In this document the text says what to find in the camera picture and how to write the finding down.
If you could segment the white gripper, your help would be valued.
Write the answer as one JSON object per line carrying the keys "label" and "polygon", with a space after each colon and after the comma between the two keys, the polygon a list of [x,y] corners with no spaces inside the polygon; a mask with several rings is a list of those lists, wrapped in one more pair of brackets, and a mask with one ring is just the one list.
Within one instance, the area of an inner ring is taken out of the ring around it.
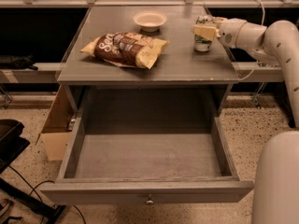
{"label": "white gripper", "polygon": [[223,46],[242,49],[247,54],[254,54],[263,46],[266,26],[223,17],[213,17],[213,22],[220,25],[219,29],[215,26],[195,24],[193,33],[209,41],[218,38]]}

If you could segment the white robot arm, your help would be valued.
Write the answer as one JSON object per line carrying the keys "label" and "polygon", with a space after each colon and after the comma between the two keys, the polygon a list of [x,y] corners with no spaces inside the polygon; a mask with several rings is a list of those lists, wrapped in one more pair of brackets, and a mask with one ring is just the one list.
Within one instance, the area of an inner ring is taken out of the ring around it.
{"label": "white robot arm", "polygon": [[[294,124],[299,123],[299,36],[292,22],[264,26],[212,17],[196,23],[192,32],[227,48],[242,49],[257,61],[278,64],[287,97],[279,107]],[[251,224],[299,224],[298,130],[279,133],[264,145],[256,168]]]}

